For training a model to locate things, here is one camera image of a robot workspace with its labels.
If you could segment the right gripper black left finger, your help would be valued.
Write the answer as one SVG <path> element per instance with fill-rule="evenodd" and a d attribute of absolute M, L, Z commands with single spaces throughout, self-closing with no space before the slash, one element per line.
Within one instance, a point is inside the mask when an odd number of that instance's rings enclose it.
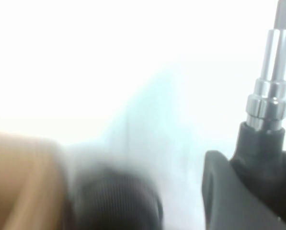
<path fill-rule="evenodd" d="M 202 195 L 207 230 L 286 230 L 286 223 L 242 184 L 217 150 L 206 152 Z"/>

